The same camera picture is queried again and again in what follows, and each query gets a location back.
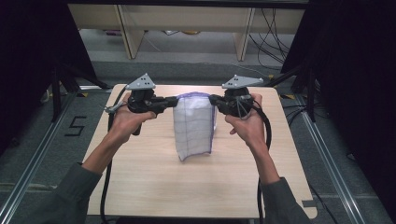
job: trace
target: hand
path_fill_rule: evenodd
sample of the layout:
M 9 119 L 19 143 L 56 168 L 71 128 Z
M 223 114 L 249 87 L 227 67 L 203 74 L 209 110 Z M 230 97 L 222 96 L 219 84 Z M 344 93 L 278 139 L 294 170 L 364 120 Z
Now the hand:
M 251 93 L 255 106 L 262 106 L 262 96 Z M 238 133 L 250 149 L 260 148 L 265 145 L 264 125 L 262 118 L 256 110 L 251 109 L 247 119 L 240 119 L 232 115 L 227 115 L 225 121 L 233 125 L 230 134 Z
M 127 93 L 122 101 L 128 102 L 130 95 L 131 93 Z M 109 133 L 114 134 L 117 141 L 123 144 L 129 140 L 131 134 L 134 133 L 143 122 L 148 119 L 155 118 L 156 115 L 154 112 L 149 111 L 146 113 L 136 114 L 131 112 L 127 105 L 123 105 L 117 110 Z
M 255 106 L 258 106 L 257 104 L 262 106 L 261 95 L 251 93 L 251 96 L 257 102 Z M 279 181 L 279 174 L 265 144 L 264 124 L 257 111 L 251 109 L 247 119 L 227 115 L 225 121 L 233 125 L 230 134 L 238 133 L 250 148 L 256 161 L 261 183 L 268 185 Z

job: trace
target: dark sleeve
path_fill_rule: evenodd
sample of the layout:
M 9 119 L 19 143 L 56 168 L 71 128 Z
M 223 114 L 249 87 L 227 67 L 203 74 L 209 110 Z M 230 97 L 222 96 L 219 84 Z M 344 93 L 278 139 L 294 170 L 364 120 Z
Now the dark sleeve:
M 58 188 L 23 223 L 84 223 L 88 202 L 100 178 L 75 163 Z
M 262 197 L 266 224 L 311 223 L 303 208 L 297 204 L 285 178 L 262 185 Z

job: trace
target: black controller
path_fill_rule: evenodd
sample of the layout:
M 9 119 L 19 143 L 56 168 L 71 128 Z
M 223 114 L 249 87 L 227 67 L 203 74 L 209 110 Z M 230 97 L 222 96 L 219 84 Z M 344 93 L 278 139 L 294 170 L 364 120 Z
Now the black controller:
M 154 94 L 154 90 L 140 90 L 132 91 L 131 96 L 128 99 L 127 105 L 129 110 L 134 113 L 146 113 L 152 111 L 155 115 L 163 113 L 168 107 L 177 106 L 178 99 L 176 96 L 171 97 L 157 97 Z M 139 135 L 142 125 L 133 133 L 133 135 Z
M 253 106 L 253 98 L 248 92 L 248 88 L 228 89 L 224 96 L 210 95 L 210 104 L 215 105 L 219 112 L 224 115 L 232 115 L 243 118 L 250 112 Z

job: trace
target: finger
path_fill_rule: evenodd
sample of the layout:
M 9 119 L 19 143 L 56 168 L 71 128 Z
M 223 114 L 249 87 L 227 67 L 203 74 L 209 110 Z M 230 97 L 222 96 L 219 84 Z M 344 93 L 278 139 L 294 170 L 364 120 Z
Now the finger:
M 141 122 L 144 122 L 148 119 L 156 119 L 157 118 L 157 115 L 152 111 L 149 111 L 146 113 L 141 113 L 141 114 L 136 114 L 136 115 L 139 116 Z
M 230 130 L 230 134 L 235 134 L 235 133 L 236 133 L 235 129 Z
M 260 94 L 251 93 L 250 95 L 253 97 L 253 100 L 259 104 L 259 106 L 262 106 L 262 96 Z
M 130 92 L 127 92 L 127 93 L 124 95 L 122 101 L 123 101 L 123 102 L 128 102 L 128 99 L 129 99 L 130 96 L 131 96 L 131 93 L 130 93 Z
M 229 124 L 235 123 L 235 121 L 236 121 L 237 119 L 239 119 L 239 118 L 234 117 L 234 116 L 232 116 L 232 115 L 226 115 L 226 116 L 225 116 L 225 121 L 226 121 L 227 123 L 229 123 Z

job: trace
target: floor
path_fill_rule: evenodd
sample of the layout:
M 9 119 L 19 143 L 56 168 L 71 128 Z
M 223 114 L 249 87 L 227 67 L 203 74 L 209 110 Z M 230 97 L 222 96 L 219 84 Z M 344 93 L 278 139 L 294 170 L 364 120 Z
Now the floor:
M 278 60 L 275 60 L 264 53 L 260 53 L 258 57 L 258 48 L 251 39 L 248 41 L 245 60 L 243 62 L 238 62 L 236 60 L 236 53 L 233 45 L 233 36 L 232 34 L 227 33 L 202 32 L 198 35 L 186 35 L 182 32 L 177 32 L 173 35 L 167 35 L 163 31 L 148 31 L 145 33 L 137 57 L 133 60 L 129 60 L 127 58 L 122 38 L 120 36 L 106 35 L 106 33 L 101 30 L 80 30 L 80 34 L 93 62 L 228 64 L 235 66 L 235 69 L 237 68 L 242 69 L 242 71 L 246 70 L 253 73 L 260 73 L 266 77 L 272 75 L 271 72 L 262 74 L 261 71 L 254 69 L 254 66 L 263 65 L 269 67 L 270 69 L 267 71 L 273 71 L 275 76 L 278 76 L 279 74 L 279 71 L 276 69 L 281 66 L 281 63 Z M 252 38 L 255 39 L 259 45 L 262 42 L 261 37 L 258 34 L 252 34 Z M 279 39 L 287 47 L 291 45 L 293 38 L 293 35 L 279 36 Z M 267 40 L 270 45 L 278 48 L 276 41 L 271 36 L 268 36 Z M 270 48 L 268 46 L 266 48 L 277 58 L 282 59 L 282 55 L 278 49 Z M 287 94 L 289 92 L 289 83 L 290 81 L 281 85 L 278 91 Z M 294 100 L 290 101 L 288 99 L 282 99 L 283 106 L 295 104 L 296 101 Z M 80 106 L 78 109 L 84 110 L 86 108 Z M 46 130 L 42 127 L 46 127 L 46 125 L 48 126 L 48 120 L 42 119 L 38 115 L 40 113 L 47 113 L 51 108 L 43 106 L 40 110 L 41 111 L 36 112 L 37 119 L 32 122 L 33 126 L 25 133 L 25 136 L 33 137 L 28 141 L 28 144 L 19 146 L 25 148 L 24 153 L 14 150 L 8 152 L 5 157 L 1 158 L 1 201 L 4 201 L 7 198 L 16 180 L 18 180 L 19 176 L 22 174 L 23 168 L 26 166 L 29 158 L 34 155 L 34 150 L 31 148 L 38 146 L 40 144 L 40 137 L 45 135 Z M 293 107 L 285 108 L 286 115 L 292 115 L 292 111 Z M 362 216 L 365 221 L 359 222 L 353 220 L 353 218 L 347 214 L 345 204 L 341 202 L 337 189 L 334 187 L 332 179 L 329 178 L 328 169 L 323 162 L 321 154 L 318 153 L 316 143 L 310 137 L 312 134 L 307 128 L 302 128 L 306 127 L 305 124 L 307 121 L 303 117 L 297 117 L 290 126 L 290 129 L 296 145 L 306 146 L 298 147 L 297 149 L 304 166 L 306 177 L 318 192 L 318 196 L 313 192 L 318 208 L 318 217 L 315 218 L 313 222 L 334 223 L 329 215 L 330 213 L 326 211 L 326 208 L 329 208 L 331 214 L 333 214 L 338 220 L 338 223 L 392 223 L 382 207 L 381 202 L 376 198 L 367 183 L 367 180 L 365 180 L 364 175 L 360 172 L 359 167 L 353 160 L 346 157 L 347 148 L 343 144 L 341 137 L 338 136 L 331 120 L 326 118 L 328 116 L 326 111 L 323 108 L 317 108 L 316 112 L 319 117 L 317 120 L 318 130 L 326 139 L 326 146 L 335 158 L 337 168 L 345 178 L 346 185 L 350 188 L 353 198 L 359 205 L 358 208 L 362 212 Z M 21 165 L 18 167 L 16 162 L 8 160 L 12 158 L 14 158 L 14 161 L 15 158 L 18 158 Z M 52 166 L 46 164 L 45 167 L 40 167 L 39 172 L 45 174 L 46 169 L 51 172 L 57 172 L 53 171 L 52 168 Z M 46 182 L 45 177 L 42 177 L 41 182 Z M 25 197 L 21 203 L 21 207 L 27 206 L 26 204 L 34 203 L 35 200 L 40 197 L 40 193 L 46 192 L 47 189 L 45 188 L 48 187 L 49 186 L 47 185 L 35 186 L 35 188 L 32 188 L 31 186 L 27 194 L 32 192 L 39 194 L 35 194 L 35 197 Z M 21 211 L 17 211 L 16 217 L 13 220 L 18 220 L 18 216 L 23 216 L 21 213 Z M 98 217 L 88 217 L 87 223 L 98 223 L 98 220 Z

